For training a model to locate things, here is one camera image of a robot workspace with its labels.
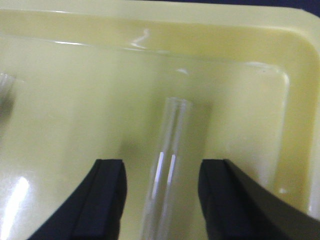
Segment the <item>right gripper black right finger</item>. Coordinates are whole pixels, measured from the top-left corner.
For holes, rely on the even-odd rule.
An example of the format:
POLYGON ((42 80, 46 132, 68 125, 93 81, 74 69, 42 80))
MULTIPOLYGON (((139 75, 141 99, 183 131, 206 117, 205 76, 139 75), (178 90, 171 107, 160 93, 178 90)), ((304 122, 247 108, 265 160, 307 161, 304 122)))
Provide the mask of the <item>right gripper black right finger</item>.
POLYGON ((198 196, 210 240, 318 240, 320 222, 256 183, 228 159, 204 159, 198 196))

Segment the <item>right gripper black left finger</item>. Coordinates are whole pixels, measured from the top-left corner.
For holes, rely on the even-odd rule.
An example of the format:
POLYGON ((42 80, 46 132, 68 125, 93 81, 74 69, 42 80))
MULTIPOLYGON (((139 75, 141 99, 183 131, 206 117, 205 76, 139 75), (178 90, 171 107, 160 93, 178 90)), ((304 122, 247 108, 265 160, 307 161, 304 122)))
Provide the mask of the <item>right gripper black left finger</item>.
POLYGON ((127 197, 125 165, 97 159, 63 204, 31 240, 117 240, 127 197))

